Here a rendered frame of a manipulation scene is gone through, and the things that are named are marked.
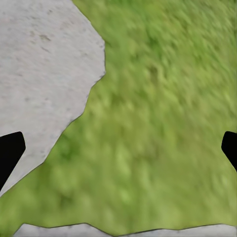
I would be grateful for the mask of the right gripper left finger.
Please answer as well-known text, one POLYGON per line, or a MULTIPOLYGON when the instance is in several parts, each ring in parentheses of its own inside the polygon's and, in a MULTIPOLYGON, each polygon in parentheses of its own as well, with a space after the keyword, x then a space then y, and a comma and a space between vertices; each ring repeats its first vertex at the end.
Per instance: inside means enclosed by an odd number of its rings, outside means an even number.
POLYGON ((21 131, 0 137, 0 191, 26 150, 21 131))

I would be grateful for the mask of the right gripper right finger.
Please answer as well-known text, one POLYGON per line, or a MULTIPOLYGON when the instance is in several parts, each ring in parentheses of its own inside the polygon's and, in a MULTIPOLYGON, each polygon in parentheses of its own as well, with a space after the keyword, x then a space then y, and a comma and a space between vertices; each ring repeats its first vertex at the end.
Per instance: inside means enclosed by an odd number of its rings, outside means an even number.
POLYGON ((225 132, 221 148, 237 171, 237 133, 225 132))

